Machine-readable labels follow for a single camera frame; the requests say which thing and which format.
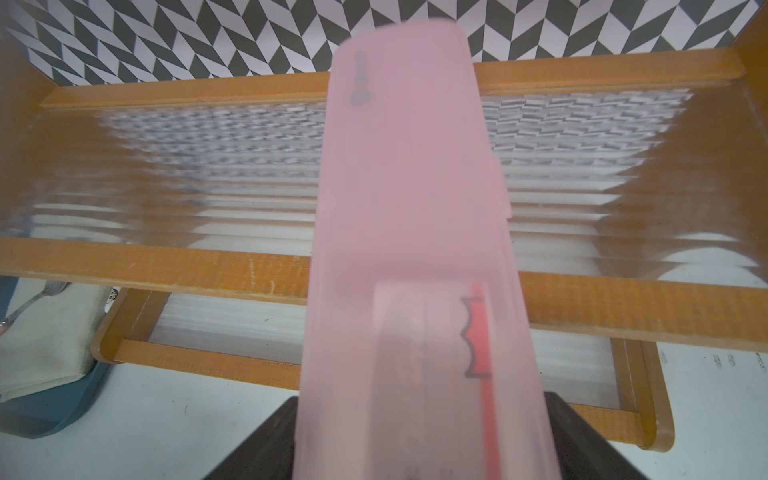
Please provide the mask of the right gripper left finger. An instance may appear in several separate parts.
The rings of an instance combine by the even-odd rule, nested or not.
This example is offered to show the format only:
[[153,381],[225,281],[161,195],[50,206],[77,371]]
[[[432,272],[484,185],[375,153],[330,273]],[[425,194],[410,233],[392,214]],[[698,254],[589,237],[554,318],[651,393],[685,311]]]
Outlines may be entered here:
[[290,480],[298,397],[288,398],[205,479]]

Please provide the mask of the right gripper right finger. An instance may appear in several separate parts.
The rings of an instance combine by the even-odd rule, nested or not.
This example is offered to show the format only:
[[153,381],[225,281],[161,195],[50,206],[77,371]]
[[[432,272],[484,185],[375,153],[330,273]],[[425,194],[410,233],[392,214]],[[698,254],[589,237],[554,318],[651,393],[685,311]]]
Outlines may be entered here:
[[544,397],[563,479],[647,479],[559,395]]

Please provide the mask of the pink pencil case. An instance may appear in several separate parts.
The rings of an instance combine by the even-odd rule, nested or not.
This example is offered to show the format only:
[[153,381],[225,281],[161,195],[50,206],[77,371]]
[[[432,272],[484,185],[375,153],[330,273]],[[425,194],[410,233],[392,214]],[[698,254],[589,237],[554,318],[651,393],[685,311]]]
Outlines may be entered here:
[[457,23],[336,50],[295,478],[560,477],[511,215]]

